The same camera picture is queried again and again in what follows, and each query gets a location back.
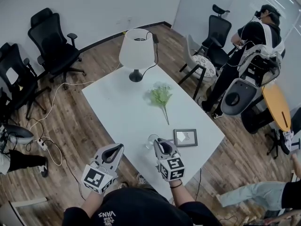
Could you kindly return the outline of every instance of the table lamp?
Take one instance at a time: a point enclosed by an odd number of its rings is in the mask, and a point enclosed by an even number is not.
[[[120,63],[134,69],[129,78],[133,82],[140,82],[143,78],[140,69],[151,67],[155,62],[155,52],[152,33],[145,29],[131,29],[127,31],[119,54]]]

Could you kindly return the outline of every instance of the vr headset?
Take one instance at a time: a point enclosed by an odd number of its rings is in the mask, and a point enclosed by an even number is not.
[[[277,16],[280,16],[280,13],[273,6],[269,4],[263,5],[260,11],[255,12],[254,16],[260,19],[261,14],[264,13],[266,10],[268,10],[270,13],[275,13]]]

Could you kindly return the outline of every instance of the baseboard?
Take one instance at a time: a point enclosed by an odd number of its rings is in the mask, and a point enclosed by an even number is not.
[[[165,21],[159,22],[159,23],[155,23],[155,24],[144,25],[144,26],[141,26],[141,27],[138,27],[138,28],[150,28],[150,27],[153,27],[153,26],[161,25],[161,24],[163,24],[163,25],[165,25],[165,26],[171,28],[171,24],[169,24],[169,23],[167,23],[167,22],[165,22]],[[91,45],[89,45],[89,46],[87,46],[87,47],[84,47],[84,48],[80,49],[79,52],[80,52],[80,53],[85,52],[85,51],[88,50],[88,49],[91,49],[91,48],[93,48],[93,47],[95,47],[95,46],[97,46],[97,45],[99,45],[99,44],[102,44],[102,43],[104,43],[104,42],[106,42],[106,41],[109,41],[109,40],[111,40],[111,39],[117,38],[117,37],[119,37],[119,36],[121,36],[121,35],[123,35],[123,32],[117,33],[117,34],[112,35],[112,36],[110,36],[110,37],[107,37],[107,38],[105,38],[105,39],[103,39],[103,40],[100,40],[100,41],[98,41],[98,42],[96,42],[96,43],[93,43],[93,44],[91,44]]]

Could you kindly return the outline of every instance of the white table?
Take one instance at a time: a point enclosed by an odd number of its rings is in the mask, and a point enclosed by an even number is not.
[[[172,197],[169,184],[155,166],[154,149],[145,147],[148,137],[174,137],[174,129],[196,129],[198,146],[179,148],[186,166],[186,184],[204,165],[224,135],[192,98],[159,66],[151,68],[141,82],[130,81],[132,71],[122,67],[83,89],[83,93],[115,143],[125,147],[124,155],[164,197]],[[168,126],[161,108],[150,105],[145,93],[156,82],[167,83],[173,94],[167,103]]]

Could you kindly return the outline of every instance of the person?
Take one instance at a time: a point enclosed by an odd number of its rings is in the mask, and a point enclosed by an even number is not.
[[[48,176],[48,159],[38,155],[25,155],[17,150],[9,150],[9,153],[0,153],[0,172],[6,175],[8,172],[38,167],[42,177]]]
[[[292,155],[292,161],[296,176],[301,178],[301,165],[298,162],[296,154]],[[301,213],[300,188],[301,180],[289,183],[261,182],[242,186],[223,195],[217,195],[216,198],[222,207],[253,199],[255,203],[265,207],[267,210],[293,209],[280,217],[267,219],[266,225],[269,225]]]
[[[267,24],[271,30],[272,35],[272,47],[275,48],[282,41],[280,36],[280,14],[279,12],[271,5],[263,5],[261,7],[261,17],[260,20],[263,24]],[[241,41],[252,41],[253,43],[245,43],[243,45]],[[199,106],[207,113],[212,110],[213,105],[221,98],[223,93],[227,90],[230,84],[238,78],[238,64],[244,53],[245,49],[250,49],[254,44],[266,44],[265,40],[265,31],[260,22],[249,22],[244,27],[240,28],[236,34],[231,38],[231,42],[242,48],[234,52],[232,57],[228,60],[227,64],[224,65],[222,73],[218,77],[214,89],[207,98],[206,101],[201,101],[201,97],[198,98]],[[281,53],[281,56],[284,57],[285,49]],[[221,103],[217,106],[216,110],[213,112],[212,116],[214,119],[220,118],[223,116],[221,111]]]
[[[170,182],[175,206],[138,174],[138,187],[121,186],[105,197],[91,192],[81,208],[64,212],[63,226],[221,226],[212,212],[196,202],[181,180]]]

